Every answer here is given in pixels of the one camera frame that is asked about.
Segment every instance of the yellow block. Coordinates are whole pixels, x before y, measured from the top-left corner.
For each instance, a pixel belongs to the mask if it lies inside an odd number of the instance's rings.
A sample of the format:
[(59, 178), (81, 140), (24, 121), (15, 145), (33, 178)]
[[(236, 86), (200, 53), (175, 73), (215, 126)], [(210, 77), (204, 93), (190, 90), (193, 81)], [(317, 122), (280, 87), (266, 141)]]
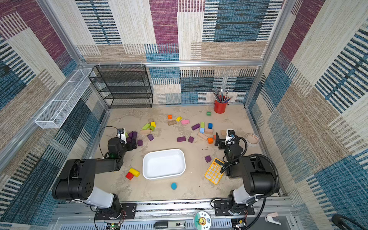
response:
[(138, 170), (135, 170), (134, 168), (130, 168), (129, 172), (136, 177), (139, 177), (139, 175), (141, 174)]

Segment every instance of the sunflower sticker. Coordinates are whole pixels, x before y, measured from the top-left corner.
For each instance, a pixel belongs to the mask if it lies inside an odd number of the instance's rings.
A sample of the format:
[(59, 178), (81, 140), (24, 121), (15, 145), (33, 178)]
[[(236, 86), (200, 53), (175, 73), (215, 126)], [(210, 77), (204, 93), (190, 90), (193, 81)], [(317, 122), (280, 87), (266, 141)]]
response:
[(211, 228), (211, 216), (205, 211), (199, 211), (194, 216), (194, 225), (197, 230), (209, 230)]

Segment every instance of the red pen holder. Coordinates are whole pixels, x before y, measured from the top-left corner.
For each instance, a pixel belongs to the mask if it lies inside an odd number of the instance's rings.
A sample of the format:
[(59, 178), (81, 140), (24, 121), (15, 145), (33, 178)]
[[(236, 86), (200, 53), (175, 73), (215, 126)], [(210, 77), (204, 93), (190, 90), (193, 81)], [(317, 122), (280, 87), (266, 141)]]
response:
[(215, 106), (214, 106), (213, 110), (216, 113), (224, 113), (225, 109), (226, 109), (226, 105), (227, 105), (227, 103), (220, 103), (218, 101), (215, 101)]

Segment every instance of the green block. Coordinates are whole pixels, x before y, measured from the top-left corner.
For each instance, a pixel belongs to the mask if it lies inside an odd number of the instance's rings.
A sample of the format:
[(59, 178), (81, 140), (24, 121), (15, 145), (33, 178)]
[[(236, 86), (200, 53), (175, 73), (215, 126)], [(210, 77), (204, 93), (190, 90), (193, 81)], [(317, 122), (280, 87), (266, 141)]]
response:
[(147, 129), (149, 129), (149, 127), (150, 127), (151, 125), (150, 124), (145, 124), (143, 127), (142, 127), (142, 130), (147, 130)]

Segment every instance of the yellow calculator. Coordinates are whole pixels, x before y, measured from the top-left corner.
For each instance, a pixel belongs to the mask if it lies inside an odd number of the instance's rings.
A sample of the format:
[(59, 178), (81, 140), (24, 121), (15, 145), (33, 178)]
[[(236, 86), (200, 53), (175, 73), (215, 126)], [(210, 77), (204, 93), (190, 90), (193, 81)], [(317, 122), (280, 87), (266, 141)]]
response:
[(208, 168), (205, 177), (212, 183), (218, 184), (223, 175), (223, 173), (220, 173), (223, 164), (224, 162), (222, 162), (218, 158), (215, 158), (210, 167)]

